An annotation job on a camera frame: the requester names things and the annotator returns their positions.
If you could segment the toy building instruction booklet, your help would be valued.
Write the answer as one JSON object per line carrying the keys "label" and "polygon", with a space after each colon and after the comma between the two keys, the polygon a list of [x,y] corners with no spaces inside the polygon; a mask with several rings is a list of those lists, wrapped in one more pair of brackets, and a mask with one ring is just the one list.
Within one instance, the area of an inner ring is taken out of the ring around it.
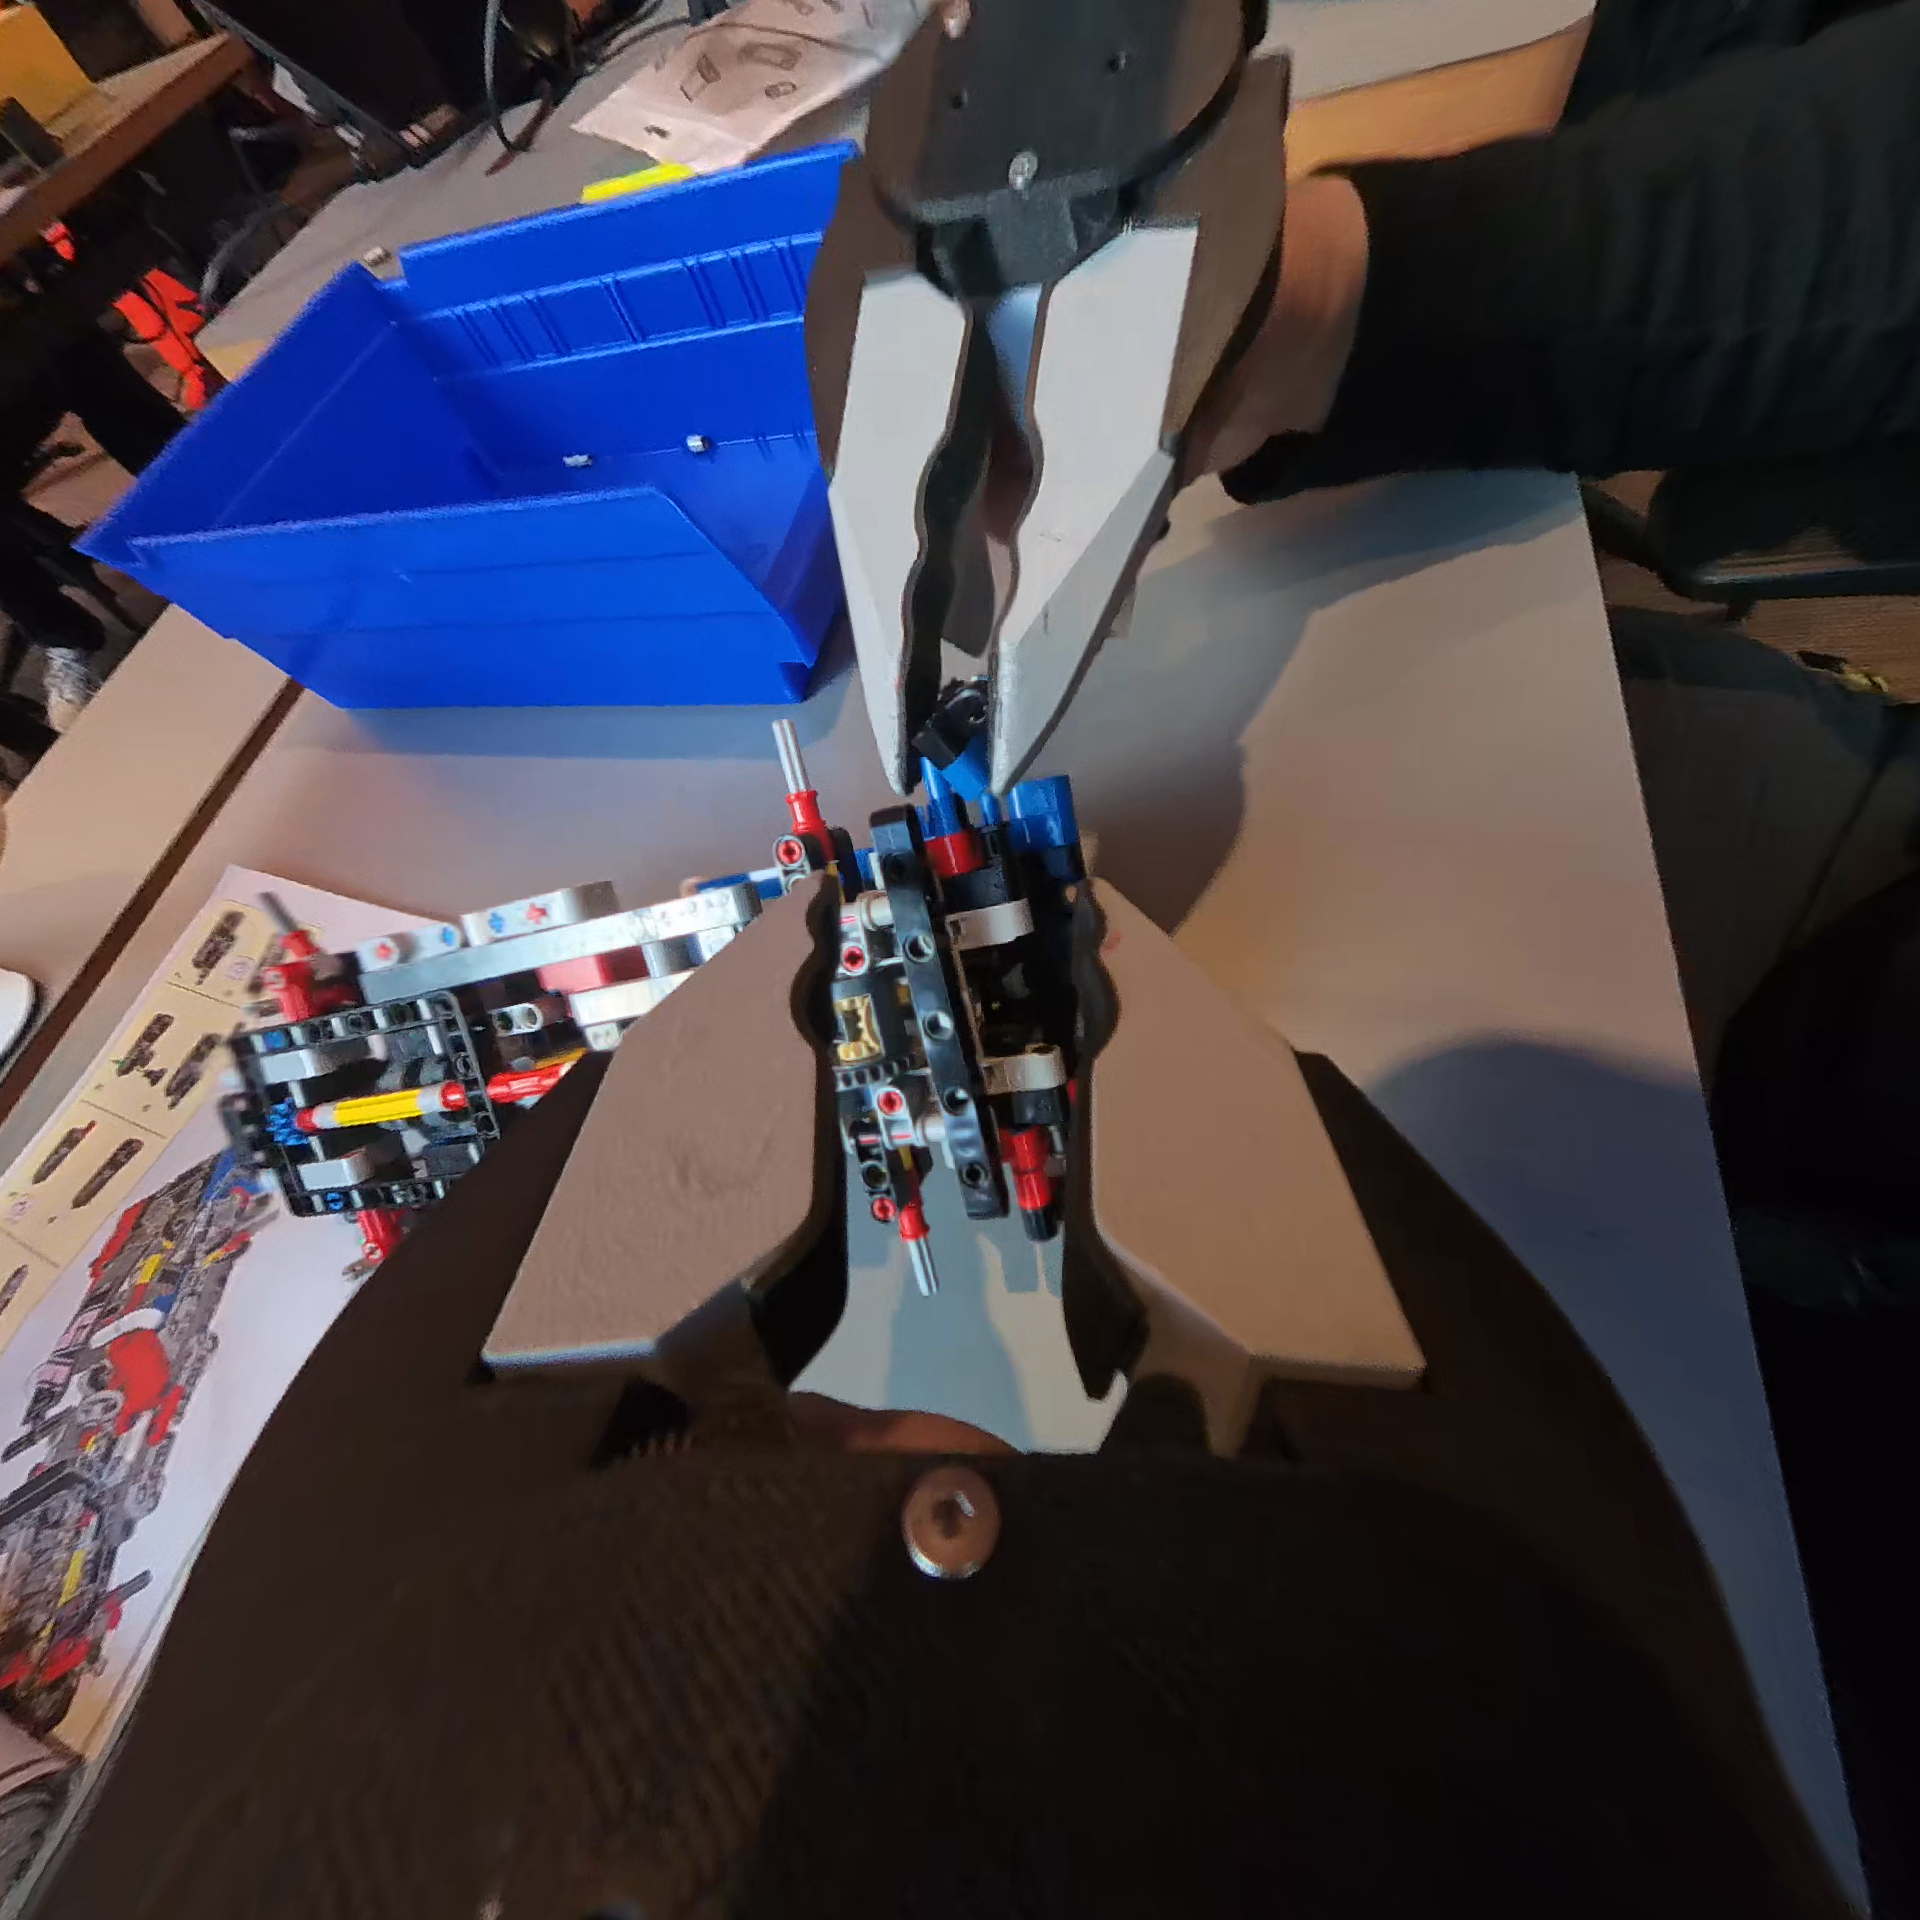
{"label": "toy building instruction booklet", "polygon": [[362,1236],[230,1143],[230,1040],[279,952],[416,919],[230,870],[4,1151],[4,1715],[97,1757],[218,1499],[349,1303]]}

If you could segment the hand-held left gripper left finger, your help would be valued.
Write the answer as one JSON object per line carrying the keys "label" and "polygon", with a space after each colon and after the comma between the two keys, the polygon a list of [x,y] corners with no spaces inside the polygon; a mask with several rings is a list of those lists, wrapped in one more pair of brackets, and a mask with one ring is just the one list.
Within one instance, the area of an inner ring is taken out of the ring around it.
{"label": "hand-held left gripper left finger", "polygon": [[493,1373],[668,1369],[743,1326],[793,1385],[843,1321],[831,975],[806,874],[612,1051],[488,1336]]}

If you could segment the printed paper sheet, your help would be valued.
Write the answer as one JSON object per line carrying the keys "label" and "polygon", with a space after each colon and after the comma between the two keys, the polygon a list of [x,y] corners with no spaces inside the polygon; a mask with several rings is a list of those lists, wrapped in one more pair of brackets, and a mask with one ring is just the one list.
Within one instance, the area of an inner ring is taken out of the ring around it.
{"label": "printed paper sheet", "polygon": [[738,3],[686,30],[575,131],[689,169],[736,167],[854,101],[897,58],[929,3]]}

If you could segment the person's right hand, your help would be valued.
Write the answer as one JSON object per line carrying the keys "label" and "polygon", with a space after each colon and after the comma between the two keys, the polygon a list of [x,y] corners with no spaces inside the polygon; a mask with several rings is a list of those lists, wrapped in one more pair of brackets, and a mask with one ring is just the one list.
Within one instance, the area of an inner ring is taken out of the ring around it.
{"label": "person's right hand", "polygon": [[1191,418],[1184,477],[1224,474],[1278,438],[1312,438],[1332,415],[1370,279],[1370,220],[1356,181],[1288,188],[1282,269],[1262,319]]}

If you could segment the black office chair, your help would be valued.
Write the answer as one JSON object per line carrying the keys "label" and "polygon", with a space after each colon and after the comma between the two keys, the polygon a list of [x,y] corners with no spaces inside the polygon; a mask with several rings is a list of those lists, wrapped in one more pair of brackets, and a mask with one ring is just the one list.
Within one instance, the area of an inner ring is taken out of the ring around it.
{"label": "black office chair", "polygon": [[1916,438],[1671,470],[1645,506],[1584,482],[1582,506],[1604,557],[1730,620],[1770,600],[1916,597]]}

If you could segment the toy brick car chassis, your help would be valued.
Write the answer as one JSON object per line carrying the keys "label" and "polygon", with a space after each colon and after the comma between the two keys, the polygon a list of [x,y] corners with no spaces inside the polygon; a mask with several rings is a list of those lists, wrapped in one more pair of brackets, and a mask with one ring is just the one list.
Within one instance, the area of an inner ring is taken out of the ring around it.
{"label": "toy brick car chassis", "polygon": [[950,685],[918,737],[918,806],[833,829],[790,722],[771,865],[620,906],[612,883],[328,955],[290,921],[230,1043],[221,1124],[298,1217],[347,1217],[387,1261],[516,1118],[614,1051],[804,879],[841,884],[831,978],[837,1129],[870,1214],[941,1291],[925,1193],[947,1168],[972,1223],[1062,1230],[1081,1015],[1071,925],[1088,879],[1068,778],[985,785],[985,683]]}

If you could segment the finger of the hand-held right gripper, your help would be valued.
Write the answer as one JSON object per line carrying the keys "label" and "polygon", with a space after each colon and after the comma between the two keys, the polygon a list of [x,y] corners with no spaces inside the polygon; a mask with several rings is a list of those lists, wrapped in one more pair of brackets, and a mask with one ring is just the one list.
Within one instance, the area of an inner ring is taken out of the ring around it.
{"label": "finger of the hand-held right gripper", "polygon": [[1173,487],[1163,441],[1194,229],[1129,229],[1032,302],[1022,438],[1032,482],[990,647],[990,788],[1055,733]]}
{"label": "finger of the hand-held right gripper", "polygon": [[916,271],[864,286],[831,515],[876,751],[920,785],[918,735],[944,689],[964,527],[982,482],[982,338]]}

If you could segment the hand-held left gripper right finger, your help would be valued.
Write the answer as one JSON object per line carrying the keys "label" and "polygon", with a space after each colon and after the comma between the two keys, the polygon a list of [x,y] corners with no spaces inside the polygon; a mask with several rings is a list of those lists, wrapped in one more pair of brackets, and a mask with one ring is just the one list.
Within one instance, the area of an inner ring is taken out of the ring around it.
{"label": "hand-held left gripper right finger", "polygon": [[1111,1448],[1246,1451],[1271,1381],[1407,1391],[1425,1349],[1298,1051],[1111,883],[1071,921],[1062,1306]]}

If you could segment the blue plastic bin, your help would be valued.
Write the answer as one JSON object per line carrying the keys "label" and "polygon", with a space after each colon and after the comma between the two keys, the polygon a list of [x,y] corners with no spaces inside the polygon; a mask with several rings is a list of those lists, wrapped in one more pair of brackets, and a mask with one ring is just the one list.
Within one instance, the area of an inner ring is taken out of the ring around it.
{"label": "blue plastic bin", "polygon": [[343,269],[79,550],[338,710],[806,700],[845,594],[804,303],[854,154]]}

